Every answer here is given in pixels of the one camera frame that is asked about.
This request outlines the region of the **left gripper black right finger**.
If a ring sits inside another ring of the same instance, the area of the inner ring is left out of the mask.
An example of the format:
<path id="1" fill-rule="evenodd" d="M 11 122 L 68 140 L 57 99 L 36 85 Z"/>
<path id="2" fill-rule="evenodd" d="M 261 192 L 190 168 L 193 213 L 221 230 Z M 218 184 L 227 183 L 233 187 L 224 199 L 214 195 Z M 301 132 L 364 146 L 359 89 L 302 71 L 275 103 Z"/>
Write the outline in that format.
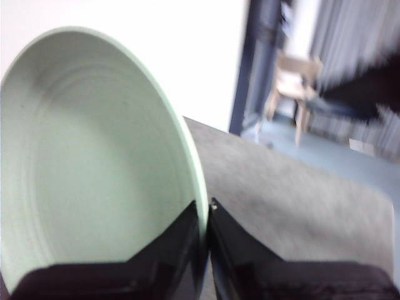
<path id="1" fill-rule="evenodd" d="M 209 247 L 218 299 L 399 299 L 382 269 L 352 261 L 288 261 L 213 198 Z"/>

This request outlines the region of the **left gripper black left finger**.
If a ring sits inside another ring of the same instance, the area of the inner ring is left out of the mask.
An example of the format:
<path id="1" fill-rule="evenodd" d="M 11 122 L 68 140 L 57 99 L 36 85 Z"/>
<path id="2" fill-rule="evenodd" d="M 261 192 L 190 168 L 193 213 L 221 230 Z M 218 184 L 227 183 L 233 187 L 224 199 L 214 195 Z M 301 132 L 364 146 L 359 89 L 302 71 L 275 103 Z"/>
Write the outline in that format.
<path id="1" fill-rule="evenodd" d="M 202 246 L 195 202 L 127 261 L 55 264 L 28 272 L 11 299 L 198 299 Z"/>

